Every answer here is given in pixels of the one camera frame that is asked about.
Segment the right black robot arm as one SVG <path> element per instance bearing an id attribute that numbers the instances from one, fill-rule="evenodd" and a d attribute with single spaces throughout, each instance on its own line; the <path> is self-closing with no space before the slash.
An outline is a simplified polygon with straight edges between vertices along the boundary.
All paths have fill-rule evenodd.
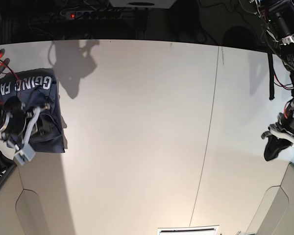
<path id="1" fill-rule="evenodd" d="M 51 69 L 14 72 L 0 45 L 0 136 L 16 151 L 61 134 L 51 116 L 57 84 Z"/>

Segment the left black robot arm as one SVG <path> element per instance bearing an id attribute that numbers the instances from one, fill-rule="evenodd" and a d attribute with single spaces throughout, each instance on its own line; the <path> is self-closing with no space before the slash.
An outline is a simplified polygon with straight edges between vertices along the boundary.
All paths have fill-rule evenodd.
<path id="1" fill-rule="evenodd" d="M 264 39 L 269 48 L 269 98 L 274 99 L 274 83 L 278 81 L 273 67 L 276 55 L 290 73 L 291 85 L 284 89 L 291 91 L 291 99 L 286 102 L 277 122 L 269 125 L 262 135 L 267 139 L 264 158 L 267 162 L 276 159 L 288 147 L 294 147 L 294 0 L 252 0 L 256 15 L 262 20 Z"/>

